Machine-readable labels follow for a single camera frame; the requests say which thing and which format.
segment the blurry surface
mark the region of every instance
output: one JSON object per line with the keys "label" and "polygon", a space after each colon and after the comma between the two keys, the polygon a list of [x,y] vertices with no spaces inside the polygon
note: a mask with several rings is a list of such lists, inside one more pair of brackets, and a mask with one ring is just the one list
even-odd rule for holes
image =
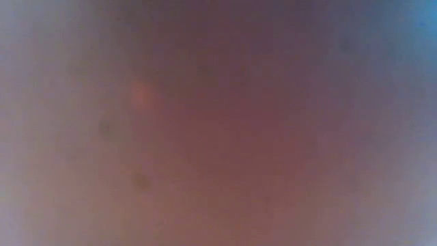
{"label": "blurry surface", "polygon": [[433,10],[2,1],[1,244],[429,245]]}

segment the skin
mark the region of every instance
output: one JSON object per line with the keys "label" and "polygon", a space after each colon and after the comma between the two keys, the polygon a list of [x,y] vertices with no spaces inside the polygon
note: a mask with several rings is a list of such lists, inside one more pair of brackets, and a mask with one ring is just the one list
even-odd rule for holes
{"label": "skin", "polygon": [[187,2],[0,3],[4,245],[433,243],[431,3]]}

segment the reddish-brown surface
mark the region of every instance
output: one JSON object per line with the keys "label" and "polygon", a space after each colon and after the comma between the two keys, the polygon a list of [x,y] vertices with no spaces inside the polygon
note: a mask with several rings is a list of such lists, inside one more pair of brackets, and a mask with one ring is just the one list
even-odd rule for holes
{"label": "reddish-brown surface", "polygon": [[0,3],[0,245],[434,243],[426,3],[174,2]]}

